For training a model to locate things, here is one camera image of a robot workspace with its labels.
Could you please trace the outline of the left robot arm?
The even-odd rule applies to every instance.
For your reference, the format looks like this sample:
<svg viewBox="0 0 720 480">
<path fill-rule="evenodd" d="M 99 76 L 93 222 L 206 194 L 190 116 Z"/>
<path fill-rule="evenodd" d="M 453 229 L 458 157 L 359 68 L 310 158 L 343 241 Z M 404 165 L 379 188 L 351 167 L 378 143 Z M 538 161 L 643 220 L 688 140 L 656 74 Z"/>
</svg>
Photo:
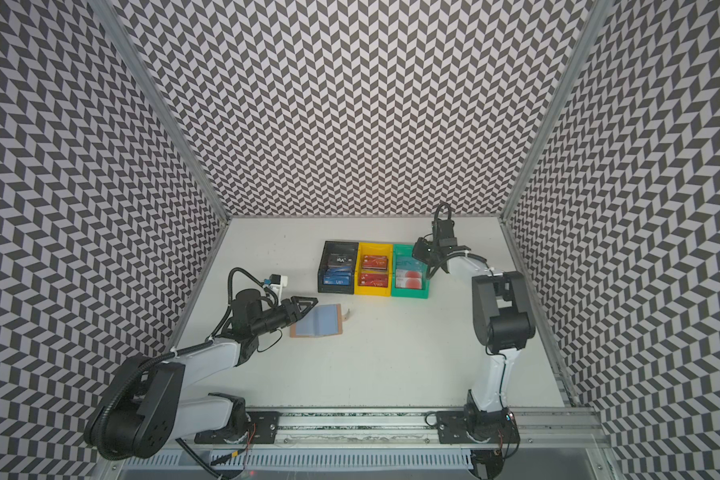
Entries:
<svg viewBox="0 0 720 480">
<path fill-rule="evenodd" d="M 314 297 L 240 291 L 203 342 L 154 358 L 136 355 L 118 367 L 87 421 L 85 442 L 107 460 L 124 460 L 148 458 L 196 434 L 242 439 L 251 430 L 244 398 L 214 392 L 187 399 L 184 390 L 243 365 L 258 352 L 260 336 L 297 323 L 317 304 Z"/>
</svg>

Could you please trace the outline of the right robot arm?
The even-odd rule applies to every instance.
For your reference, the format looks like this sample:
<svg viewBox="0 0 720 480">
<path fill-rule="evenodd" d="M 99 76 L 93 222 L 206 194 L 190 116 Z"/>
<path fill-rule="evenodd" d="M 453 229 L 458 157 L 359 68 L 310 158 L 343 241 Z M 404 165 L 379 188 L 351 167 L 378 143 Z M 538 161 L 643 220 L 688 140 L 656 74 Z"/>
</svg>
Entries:
<svg viewBox="0 0 720 480">
<path fill-rule="evenodd" d="M 467 393 L 463 431 L 478 443 L 516 441 L 508 387 L 521 351 L 536 332 L 527 284 L 519 272 L 499 271 L 460 245 L 454 227 L 451 219 L 435 218 L 431 235 L 414 244 L 413 257 L 427 266 L 428 278 L 443 271 L 465 279 L 471 288 L 473 330 L 484 357 Z"/>
</svg>

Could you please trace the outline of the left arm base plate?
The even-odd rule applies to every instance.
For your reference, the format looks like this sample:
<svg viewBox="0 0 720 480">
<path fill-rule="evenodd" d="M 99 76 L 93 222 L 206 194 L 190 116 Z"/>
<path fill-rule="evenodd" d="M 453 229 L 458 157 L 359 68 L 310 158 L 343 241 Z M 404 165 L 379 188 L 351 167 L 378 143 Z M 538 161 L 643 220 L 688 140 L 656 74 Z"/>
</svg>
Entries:
<svg viewBox="0 0 720 480">
<path fill-rule="evenodd" d="M 273 444 L 280 418 L 281 414 L 274 410 L 247 412 L 231 418 L 222 429 L 197 433 L 194 442 L 199 445 Z"/>
</svg>

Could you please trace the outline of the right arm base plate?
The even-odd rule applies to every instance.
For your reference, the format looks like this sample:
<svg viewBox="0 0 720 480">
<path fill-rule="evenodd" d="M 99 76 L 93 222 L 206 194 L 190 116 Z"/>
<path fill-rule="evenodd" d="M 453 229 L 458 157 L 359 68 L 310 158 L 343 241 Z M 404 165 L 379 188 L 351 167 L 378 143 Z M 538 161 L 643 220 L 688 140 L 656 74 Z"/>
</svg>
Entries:
<svg viewBox="0 0 720 480">
<path fill-rule="evenodd" d="M 506 446 L 520 440 L 515 422 L 508 413 L 502 411 L 436 411 L 435 421 L 441 444 L 487 443 Z"/>
</svg>

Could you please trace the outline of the red circle white card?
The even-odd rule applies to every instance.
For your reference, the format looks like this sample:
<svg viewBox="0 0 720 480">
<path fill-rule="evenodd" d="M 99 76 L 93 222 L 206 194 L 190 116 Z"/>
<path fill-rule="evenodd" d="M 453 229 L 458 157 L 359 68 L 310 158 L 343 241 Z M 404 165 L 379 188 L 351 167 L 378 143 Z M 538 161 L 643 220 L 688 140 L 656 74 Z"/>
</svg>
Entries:
<svg viewBox="0 0 720 480">
<path fill-rule="evenodd" d="M 419 270 L 398 269 L 395 272 L 395 287 L 403 290 L 422 290 L 424 273 Z"/>
</svg>

